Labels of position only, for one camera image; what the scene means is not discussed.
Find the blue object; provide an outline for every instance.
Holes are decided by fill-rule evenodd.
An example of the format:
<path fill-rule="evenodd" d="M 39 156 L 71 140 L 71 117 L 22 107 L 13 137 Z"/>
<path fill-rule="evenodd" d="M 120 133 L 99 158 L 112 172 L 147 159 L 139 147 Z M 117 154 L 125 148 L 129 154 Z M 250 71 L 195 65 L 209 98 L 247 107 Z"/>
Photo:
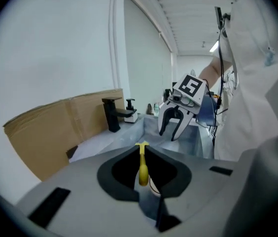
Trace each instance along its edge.
<path fill-rule="evenodd" d="M 213 100 L 208 95 L 204 96 L 202 106 L 196 118 L 199 122 L 204 122 L 208 126 L 214 126 Z"/>
<path fill-rule="evenodd" d="M 266 67 L 272 65 L 272 63 L 274 62 L 274 53 L 269 51 L 267 54 L 266 54 L 266 60 L 264 62 L 264 65 Z"/>

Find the ceiling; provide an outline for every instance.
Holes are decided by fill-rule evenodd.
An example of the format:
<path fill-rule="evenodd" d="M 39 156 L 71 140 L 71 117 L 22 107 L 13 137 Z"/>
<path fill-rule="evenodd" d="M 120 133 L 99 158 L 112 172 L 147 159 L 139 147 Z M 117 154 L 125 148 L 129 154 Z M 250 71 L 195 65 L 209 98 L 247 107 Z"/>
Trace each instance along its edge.
<path fill-rule="evenodd" d="M 178 55 L 210 54 L 219 36 L 214 7 L 230 12 L 231 0 L 157 1 L 170 24 Z"/>

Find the ceiling light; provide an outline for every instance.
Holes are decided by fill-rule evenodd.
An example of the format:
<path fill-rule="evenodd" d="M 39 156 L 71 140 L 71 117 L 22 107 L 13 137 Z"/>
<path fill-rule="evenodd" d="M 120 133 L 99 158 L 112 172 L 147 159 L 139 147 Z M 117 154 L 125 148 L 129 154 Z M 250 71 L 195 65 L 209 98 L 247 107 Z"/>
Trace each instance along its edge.
<path fill-rule="evenodd" d="M 217 47 L 218 47 L 218 45 L 219 45 L 219 42 L 217 41 L 214 45 L 213 45 L 213 47 L 210 49 L 210 53 L 213 53 L 216 49 L 217 49 Z"/>

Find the sink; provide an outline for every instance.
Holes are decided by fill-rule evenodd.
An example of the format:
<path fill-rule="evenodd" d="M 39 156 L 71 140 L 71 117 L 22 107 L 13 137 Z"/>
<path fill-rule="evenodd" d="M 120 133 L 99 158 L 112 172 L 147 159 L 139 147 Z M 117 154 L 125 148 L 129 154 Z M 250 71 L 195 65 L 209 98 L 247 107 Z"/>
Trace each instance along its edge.
<path fill-rule="evenodd" d="M 158 118 L 152 115 L 139 115 L 134 124 L 120 123 L 121 129 L 116 133 L 107 130 L 84 141 L 69 161 L 73 162 L 114 149 L 133 146 L 143 141 L 147 141 L 152 147 L 161 147 L 201 158 L 213 158 L 213 144 L 207 128 L 191 121 L 181 136 L 171 141 L 177 123 L 177 119 L 171 119 L 164 134 L 160 136 Z"/>

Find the cardboard box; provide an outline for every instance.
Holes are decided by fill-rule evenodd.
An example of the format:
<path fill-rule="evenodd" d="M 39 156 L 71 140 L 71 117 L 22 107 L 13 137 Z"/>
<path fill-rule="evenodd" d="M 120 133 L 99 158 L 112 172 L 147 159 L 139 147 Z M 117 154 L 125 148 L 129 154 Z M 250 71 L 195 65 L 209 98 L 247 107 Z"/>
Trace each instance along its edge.
<path fill-rule="evenodd" d="M 44 181 L 69 164 L 66 152 L 108 129 L 102 98 L 121 97 L 122 89 L 102 91 L 60 100 L 29 110 L 3 127 L 26 166 Z"/>

